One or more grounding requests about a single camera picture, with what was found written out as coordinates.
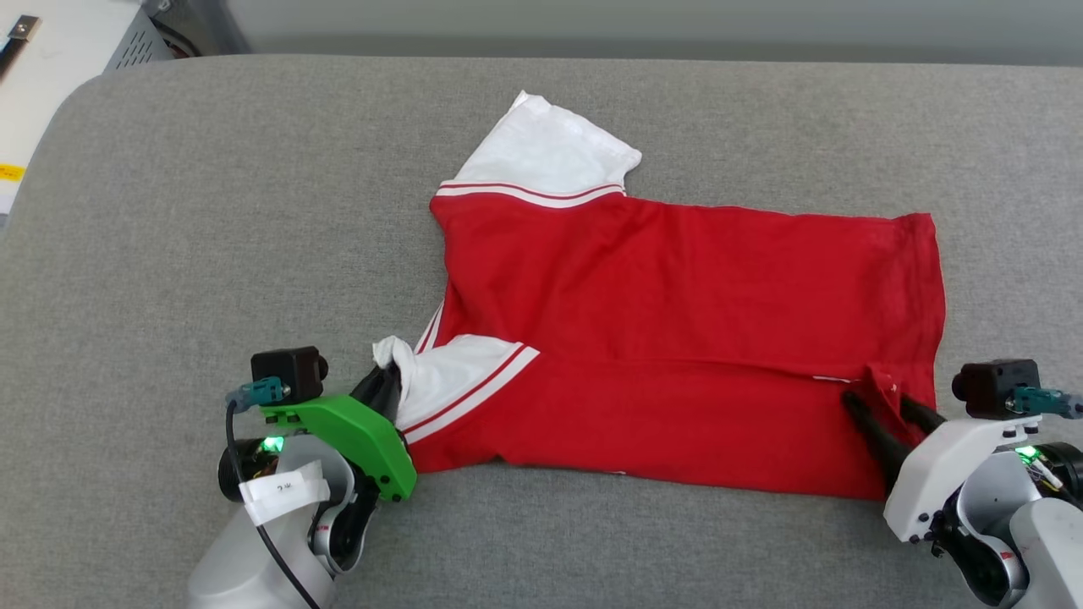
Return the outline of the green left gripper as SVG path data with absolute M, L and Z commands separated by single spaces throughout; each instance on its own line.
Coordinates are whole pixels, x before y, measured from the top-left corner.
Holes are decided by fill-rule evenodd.
M 360 485 L 376 489 L 383 501 L 403 502 L 412 497 L 418 472 L 394 425 L 402 391 L 401 370 L 377 365 L 349 396 L 268 404 L 260 412 L 278 427 L 328 444 L 353 467 Z

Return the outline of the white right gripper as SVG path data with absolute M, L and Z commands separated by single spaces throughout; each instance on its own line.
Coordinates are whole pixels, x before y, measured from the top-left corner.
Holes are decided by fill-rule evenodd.
M 910 446 L 891 423 L 893 411 L 867 391 L 844 390 L 844 412 L 877 464 L 883 495 L 883 519 L 901 542 L 923 539 L 932 527 L 932 515 L 956 491 L 964 515 L 990 508 L 995 494 L 1022 494 L 1022 462 L 1013 451 L 999 452 L 1022 441 L 1022 420 L 949 420 L 909 394 L 899 398 L 901 431 L 928 436 Z

